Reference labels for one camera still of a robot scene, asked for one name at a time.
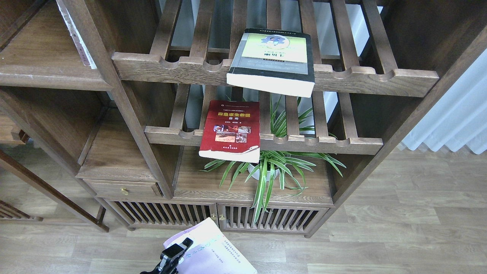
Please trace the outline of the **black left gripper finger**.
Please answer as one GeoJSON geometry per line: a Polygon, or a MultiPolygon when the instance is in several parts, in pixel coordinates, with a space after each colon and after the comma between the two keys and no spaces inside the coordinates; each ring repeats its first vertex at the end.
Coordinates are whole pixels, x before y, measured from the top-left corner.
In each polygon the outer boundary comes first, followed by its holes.
{"type": "Polygon", "coordinates": [[[193,240],[190,238],[186,238],[181,244],[173,244],[161,253],[161,261],[164,263],[177,263],[192,244],[193,240]]]}

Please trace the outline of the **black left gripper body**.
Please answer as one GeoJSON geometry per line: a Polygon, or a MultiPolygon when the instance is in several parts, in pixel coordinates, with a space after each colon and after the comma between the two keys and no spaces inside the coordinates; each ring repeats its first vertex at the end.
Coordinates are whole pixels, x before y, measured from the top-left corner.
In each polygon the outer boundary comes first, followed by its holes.
{"type": "Polygon", "coordinates": [[[167,260],[161,260],[158,265],[150,272],[140,272],[140,274],[178,274],[177,266],[179,260],[172,262],[167,260]]]}

